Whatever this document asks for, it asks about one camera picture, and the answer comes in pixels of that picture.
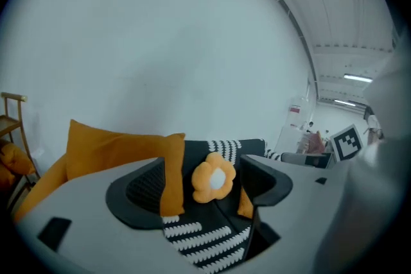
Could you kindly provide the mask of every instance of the person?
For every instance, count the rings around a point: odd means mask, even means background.
[[[311,128],[311,127],[313,126],[313,124],[314,124],[314,122],[313,122],[313,121],[310,121],[310,123],[308,124],[308,126]]]

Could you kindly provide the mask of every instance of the ceiling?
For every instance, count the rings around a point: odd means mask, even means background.
[[[392,19],[385,0],[277,1],[286,3],[308,45],[318,101],[367,104],[367,83],[344,79],[344,74],[375,78],[392,55]]]

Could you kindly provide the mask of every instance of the fluorescent light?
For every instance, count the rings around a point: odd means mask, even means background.
[[[349,105],[350,107],[355,107],[356,106],[355,104],[344,102],[344,101],[339,101],[338,99],[335,99],[334,102],[344,104],[344,105]]]
[[[351,80],[364,81],[364,82],[372,82],[371,78],[367,78],[367,77],[364,77],[364,76],[354,76],[352,74],[345,74],[344,78],[345,79],[351,79]]]

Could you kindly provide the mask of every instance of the orange sofa armrest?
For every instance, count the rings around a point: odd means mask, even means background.
[[[67,182],[66,154],[59,158],[34,185],[14,216],[17,222],[44,198]]]

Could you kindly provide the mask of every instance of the wall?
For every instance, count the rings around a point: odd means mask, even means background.
[[[329,130],[328,137],[355,124],[363,145],[367,145],[368,133],[365,135],[363,133],[368,126],[360,114],[318,103],[315,108],[313,122],[314,125],[311,130],[313,132],[319,130],[321,136],[325,136],[326,130]]]
[[[25,94],[45,171],[69,120],[187,139],[266,138],[305,96],[308,60],[274,0],[11,0],[0,89]]]

